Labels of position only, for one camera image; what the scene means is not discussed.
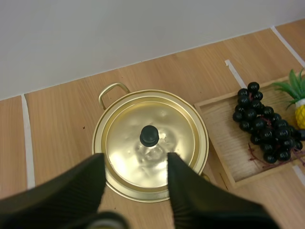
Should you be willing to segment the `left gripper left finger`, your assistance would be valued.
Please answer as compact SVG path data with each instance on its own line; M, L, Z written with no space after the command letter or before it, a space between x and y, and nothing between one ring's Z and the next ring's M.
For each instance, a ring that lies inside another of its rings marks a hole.
M115 212L99 212L106 186L103 154L58 177L0 201L2 229L127 229Z

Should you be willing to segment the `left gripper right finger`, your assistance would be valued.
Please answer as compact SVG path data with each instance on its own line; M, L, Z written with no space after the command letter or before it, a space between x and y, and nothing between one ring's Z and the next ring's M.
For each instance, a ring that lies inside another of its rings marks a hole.
M168 191L177 229L277 229L265 208L233 195L167 154Z

